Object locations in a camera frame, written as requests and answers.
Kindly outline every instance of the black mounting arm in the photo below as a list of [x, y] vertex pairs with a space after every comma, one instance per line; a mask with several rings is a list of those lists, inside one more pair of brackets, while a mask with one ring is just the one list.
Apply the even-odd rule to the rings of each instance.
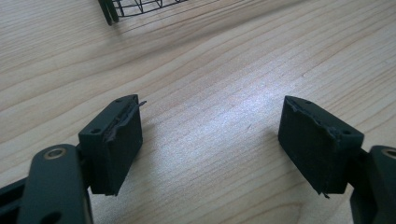
[[320, 194], [345, 192], [355, 223], [396, 223], [396, 148], [361, 149], [364, 135], [318, 105], [286, 96], [279, 143]]
[[118, 194], [143, 143], [142, 104], [137, 95], [121, 97], [78, 134], [78, 146], [35, 154], [29, 175], [0, 189], [0, 223], [92, 223], [87, 188]]

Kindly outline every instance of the wooden table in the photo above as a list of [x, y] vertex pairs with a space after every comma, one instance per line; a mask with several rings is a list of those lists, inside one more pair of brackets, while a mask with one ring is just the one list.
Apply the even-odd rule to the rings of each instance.
[[396, 147], [396, 2], [190, 0], [107, 26], [97, 1], [2, 1], [0, 187], [137, 93], [144, 144], [95, 223], [352, 223], [277, 141], [285, 95]]

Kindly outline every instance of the black wire rack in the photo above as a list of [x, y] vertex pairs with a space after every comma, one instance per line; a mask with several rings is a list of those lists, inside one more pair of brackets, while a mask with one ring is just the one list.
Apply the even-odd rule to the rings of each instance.
[[187, 0], [98, 0], [108, 25], [121, 17], [133, 17]]

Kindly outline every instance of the wood grain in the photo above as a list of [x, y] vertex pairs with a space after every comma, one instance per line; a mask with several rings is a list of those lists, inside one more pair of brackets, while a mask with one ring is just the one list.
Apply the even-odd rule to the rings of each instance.
[[108, 27], [96, 1], [2, 1], [0, 186], [137, 93], [144, 145], [95, 223], [352, 223], [277, 142], [285, 95], [396, 146], [396, 2], [203, 0]]

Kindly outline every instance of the light wood surface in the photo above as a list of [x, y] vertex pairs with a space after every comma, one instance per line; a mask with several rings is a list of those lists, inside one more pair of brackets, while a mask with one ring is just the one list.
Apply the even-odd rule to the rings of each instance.
[[285, 95], [396, 147], [396, 1], [202, 0], [108, 27], [97, 1], [2, 0], [0, 187], [137, 93], [144, 145], [95, 223], [352, 223], [277, 142]]

